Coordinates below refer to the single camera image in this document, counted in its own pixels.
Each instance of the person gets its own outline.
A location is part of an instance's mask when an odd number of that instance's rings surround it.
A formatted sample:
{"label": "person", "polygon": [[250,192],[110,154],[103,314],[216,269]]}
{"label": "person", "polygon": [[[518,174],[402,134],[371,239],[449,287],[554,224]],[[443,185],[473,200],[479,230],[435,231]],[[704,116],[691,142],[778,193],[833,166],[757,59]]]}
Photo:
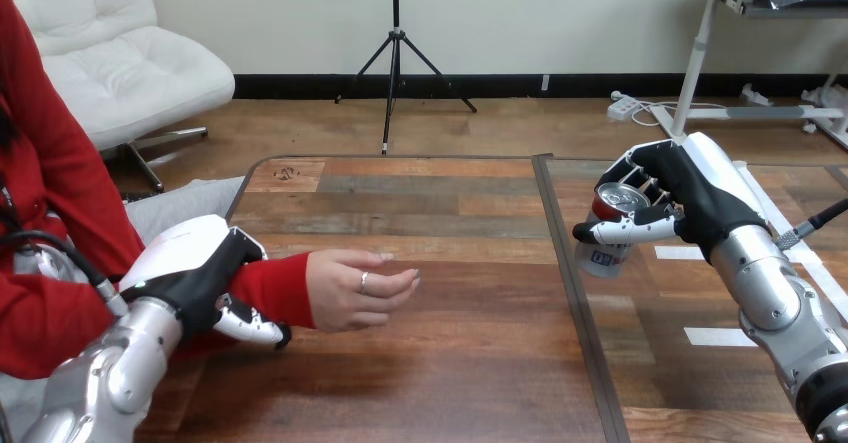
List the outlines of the person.
{"label": "person", "polygon": [[[49,232],[116,282],[159,231],[193,216],[223,215],[235,195],[240,179],[195,182],[125,206],[100,154],[52,87],[13,0],[0,0],[0,84],[0,234]],[[229,291],[290,326],[339,332],[385,325],[420,281],[414,269],[372,273],[363,288],[363,272],[391,258],[324,250],[259,261],[244,266]],[[47,244],[0,247],[0,403],[16,438],[39,414],[45,378],[113,322],[91,287],[80,283],[84,275]],[[207,334],[182,356],[232,343]]]}

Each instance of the white wall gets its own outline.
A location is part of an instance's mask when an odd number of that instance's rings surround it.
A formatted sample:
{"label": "white wall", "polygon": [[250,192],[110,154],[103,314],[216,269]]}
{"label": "white wall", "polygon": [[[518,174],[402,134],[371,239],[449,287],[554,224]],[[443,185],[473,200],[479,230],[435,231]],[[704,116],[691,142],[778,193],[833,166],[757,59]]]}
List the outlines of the white wall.
{"label": "white wall", "polygon": [[[242,74],[355,73],[391,27],[391,0],[155,1],[162,26]],[[401,0],[401,26],[445,73],[682,73],[703,5]],[[707,72],[828,72],[848,49],[848,21],[751,21],[721,7],[712,43]],[[388,60],[376,68],[387,72]],[[429,71],[410,51],[402,64],[404,73]]]}

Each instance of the table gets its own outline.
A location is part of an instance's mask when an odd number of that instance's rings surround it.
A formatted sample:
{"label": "table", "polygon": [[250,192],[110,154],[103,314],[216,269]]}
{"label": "table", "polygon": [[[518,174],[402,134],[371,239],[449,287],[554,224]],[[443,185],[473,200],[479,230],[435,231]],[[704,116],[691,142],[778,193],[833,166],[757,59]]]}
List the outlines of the table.
{"label": "table", "polygon": [[[693,345],[686,328],[738,328],[705,263],[643,245],[619,279],[577,271],[567,228],[608,166],[544,155],[260,162],[231,222],[272,257],[394,252],[388,271],[420,268],[422,284],[388,327],[297,330],[283,352],[240,346],[173,368],[137,441],[803,441],[761,350]],[[840,168],[750,171],[793,222],[844,197],[831,174],[848,181]],[[840,281],[846,220],[810,240]]]}
{"label": "table", "polygon": [[[692,55],[689,66],[686,69],[686,77],[683,80],[683,88],[674,113],[674,117],[668,110],[661,106],[650,108],[651,113],[662,127],[663,131],[676,142],[681,143],[686,139],[684,132],[686,121],[689,119],[809,119],[819,128],[824,130],[836,142],[848,148],[848,115],[842,108],[815,108],[810,105],[799,105],[792,107],[741,107],[727,109],[691,109],[692,98],[695,87],[707,53],[710,34],[712,33],[713,20],[716,7],[724,3],[728,8],[739,16],[748,18],[776,18],[776,19],[810,19],[810,18],[848,18],[848,1],[844,4],[805,3],[799,6],[775,10],[771,7],[769,0],[707,0],[701,26],[695,43],[692,47]],[[827,86],[835,80],[835,74],[827,82]]]}

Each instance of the robotic arm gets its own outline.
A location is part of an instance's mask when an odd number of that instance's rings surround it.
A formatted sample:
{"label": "robotic arm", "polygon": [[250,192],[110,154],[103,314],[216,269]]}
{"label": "robotic arm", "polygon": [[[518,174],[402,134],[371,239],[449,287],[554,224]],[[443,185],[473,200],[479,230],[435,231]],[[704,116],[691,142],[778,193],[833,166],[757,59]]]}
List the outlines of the robotic arm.
{"label": "robotic arm", "polygon": [[226,293],[242,265],[266,258],[258,242],[214,215],[157,237],[119,283],[120,294],[102,290],[115,323],[51,375],[42,417],[24,442],[132,441],[168,358],[199,332],[286,346],[287,326]]}
{"label": "robotic arm", "polygon": [[810,438],[848,441],[848,331],[773,241],[757,197],[703,134],[629,150],[601,177],[642,188],[653,206],[618,221],[581,223],[590,244],[679,236],[697,244],[739,305],[739,324],[770,355]]}

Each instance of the woman's hand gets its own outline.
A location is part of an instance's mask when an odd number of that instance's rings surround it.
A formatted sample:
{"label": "woman's hand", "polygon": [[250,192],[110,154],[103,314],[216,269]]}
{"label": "woman's hand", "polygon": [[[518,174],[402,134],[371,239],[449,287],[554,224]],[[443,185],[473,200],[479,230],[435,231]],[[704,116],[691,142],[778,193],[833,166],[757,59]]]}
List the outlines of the woman's hand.
{"label": "woman's hand", "polygon": [[[389,314],[409,299],[421,281],[418,270],[392,276],[370,273],[392,258],[356,250],[311,253],[306,287],[315,328],[340,332],[387,324]],[[369,273],[363,286],[364,272]]]}

